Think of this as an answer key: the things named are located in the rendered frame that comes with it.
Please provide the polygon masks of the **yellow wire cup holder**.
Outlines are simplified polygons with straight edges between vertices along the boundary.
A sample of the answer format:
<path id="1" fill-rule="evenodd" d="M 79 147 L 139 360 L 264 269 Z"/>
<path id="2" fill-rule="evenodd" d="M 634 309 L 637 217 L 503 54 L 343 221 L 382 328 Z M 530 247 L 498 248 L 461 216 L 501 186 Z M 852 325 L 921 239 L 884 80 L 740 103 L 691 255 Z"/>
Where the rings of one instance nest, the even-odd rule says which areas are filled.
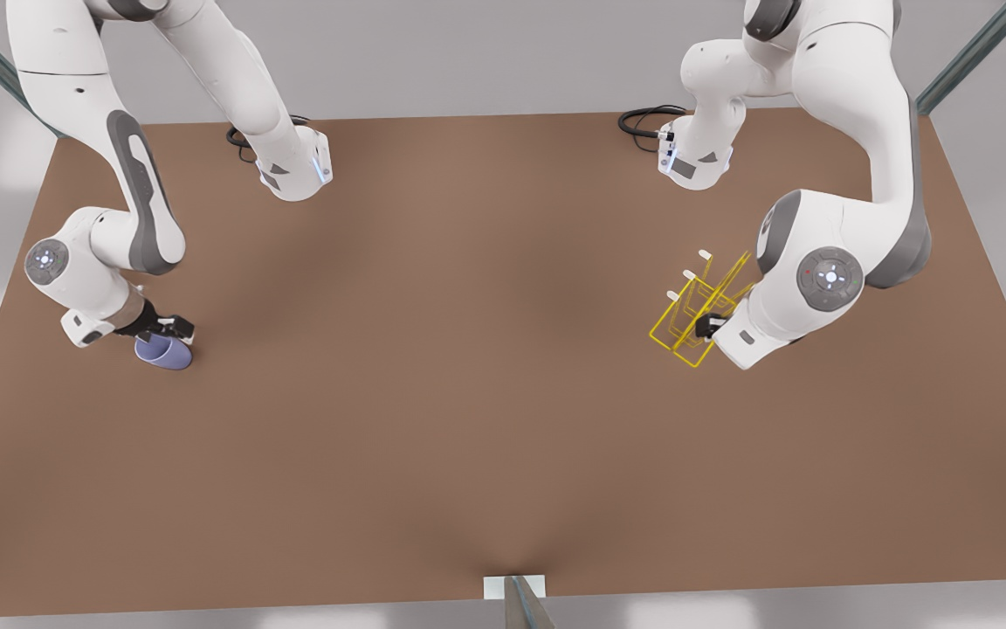
<path id="1" fill-rule="evenodd" d="M 703 259 L 704 267 L 698 272 L 691 268 L 682 272 L 686 283 L 678 291 L 667 292 L 666 310 L 648 331 L 648 338 L 692 368 L 701 366 L 713 348 L 713 339 L 695 337 L 695 320 L 707 312 L 719 312 L 730 318 L 744 294 L 752 287 L 748 284 L 738 292 L 730 291 L 732 283 L 751 259 L 750 252 L 740 255 L 734 266 L 715 281 L 709 279 L 714 256 L 703 248 L 698 250 L 698 255 Z"/>

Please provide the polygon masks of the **purple cup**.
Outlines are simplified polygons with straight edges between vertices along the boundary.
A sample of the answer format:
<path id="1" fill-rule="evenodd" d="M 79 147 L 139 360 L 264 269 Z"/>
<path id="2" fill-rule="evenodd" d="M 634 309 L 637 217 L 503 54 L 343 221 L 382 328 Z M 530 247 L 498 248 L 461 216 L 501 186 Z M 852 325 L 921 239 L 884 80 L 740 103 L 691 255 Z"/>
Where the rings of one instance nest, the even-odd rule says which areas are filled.
<path id="1" fill-rule="evenodd" d="M 134 339 L 136 357 L 145 363 L 165 370 L 184 370 L 192 362 L 190 347 L 179 339 L 151 335 L 150 338 Z"/>

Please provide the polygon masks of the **silver frame post with foot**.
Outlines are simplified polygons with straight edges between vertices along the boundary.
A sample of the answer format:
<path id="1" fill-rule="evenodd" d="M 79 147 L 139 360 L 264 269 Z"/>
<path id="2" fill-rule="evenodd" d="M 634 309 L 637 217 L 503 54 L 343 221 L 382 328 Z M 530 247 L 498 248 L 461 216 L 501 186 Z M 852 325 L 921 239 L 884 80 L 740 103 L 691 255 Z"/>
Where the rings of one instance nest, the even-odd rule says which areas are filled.
<path id="1" fill-rule="evenodd" d="M 556 629 L 544 608 L 544 576 L 490 576 L 483 578 L 483 598 L 504 605 L 504 629 Z"/>

